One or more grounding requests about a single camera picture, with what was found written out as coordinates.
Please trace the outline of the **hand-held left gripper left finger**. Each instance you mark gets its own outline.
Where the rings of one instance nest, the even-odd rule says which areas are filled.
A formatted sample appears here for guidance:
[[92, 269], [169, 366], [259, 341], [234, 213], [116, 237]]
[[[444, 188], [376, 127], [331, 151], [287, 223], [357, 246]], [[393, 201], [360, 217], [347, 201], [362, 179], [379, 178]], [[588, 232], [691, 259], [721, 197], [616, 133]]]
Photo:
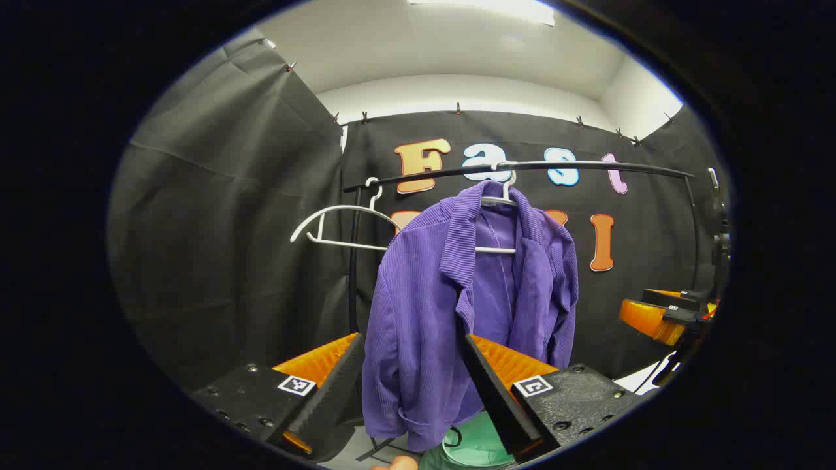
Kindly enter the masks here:
[[325, 462], [353, 435], [344, 413], [363, 361], [364, 336], [355, 332], [279, 365], [245, 363], [191, 397], [254, 440]]

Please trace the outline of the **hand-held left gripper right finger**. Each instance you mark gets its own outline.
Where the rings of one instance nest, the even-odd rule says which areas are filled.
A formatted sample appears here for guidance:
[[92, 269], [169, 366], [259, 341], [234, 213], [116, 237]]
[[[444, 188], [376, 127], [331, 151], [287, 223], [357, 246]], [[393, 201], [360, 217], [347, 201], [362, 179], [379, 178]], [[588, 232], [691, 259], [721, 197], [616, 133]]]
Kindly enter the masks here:
[[460, 335], [460, 353], [502, 445], [518, 463], [562, 452], [645, 401], [585, 364], [558, 369], [475, 334]]

